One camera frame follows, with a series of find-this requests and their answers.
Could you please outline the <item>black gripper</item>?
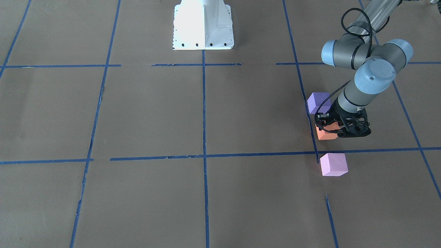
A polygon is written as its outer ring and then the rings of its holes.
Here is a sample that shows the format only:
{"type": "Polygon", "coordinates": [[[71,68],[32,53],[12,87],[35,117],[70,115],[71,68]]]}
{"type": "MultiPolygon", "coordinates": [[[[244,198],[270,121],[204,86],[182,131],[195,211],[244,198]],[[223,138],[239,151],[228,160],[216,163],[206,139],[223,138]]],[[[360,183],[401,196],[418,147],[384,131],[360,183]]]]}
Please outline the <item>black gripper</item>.
{"type": "Polygon", "coordinates": [[[320,131],[325,132],[344,132],[345,129],[344,127],[342,127],[341,118],[334,107],[331,106],[331,108],[329,109],[330,112],[322,113],[320,112],[322,106],[323,105],[320,105],[314,114],[316,127],[318,127],[320,131]],[[337,123],[337,129],[326,128],[327,126],[330,126],[334,123],[337,123]]]}

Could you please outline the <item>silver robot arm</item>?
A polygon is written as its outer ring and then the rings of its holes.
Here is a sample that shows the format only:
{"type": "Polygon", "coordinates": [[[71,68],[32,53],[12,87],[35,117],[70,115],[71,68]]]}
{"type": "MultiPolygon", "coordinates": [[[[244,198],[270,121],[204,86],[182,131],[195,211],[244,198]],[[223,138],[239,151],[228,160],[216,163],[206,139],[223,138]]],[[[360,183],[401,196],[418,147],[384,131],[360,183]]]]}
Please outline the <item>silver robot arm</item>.
{"type": "Polygon", "coordinates": [[[353,69],[355,75],[336,90],[339,95],[327,112],[315,111],[320,131],[341,138],[371,134],[367,105],[391,85],[414,54],[411,44],[403,39],[374,44],[374,36],[400,4],[400,0],[372,0],[364,9],[350,8],[343,13],[340,24],[345,33],[326,42],[321,58],[327,65],[353,69]]]}

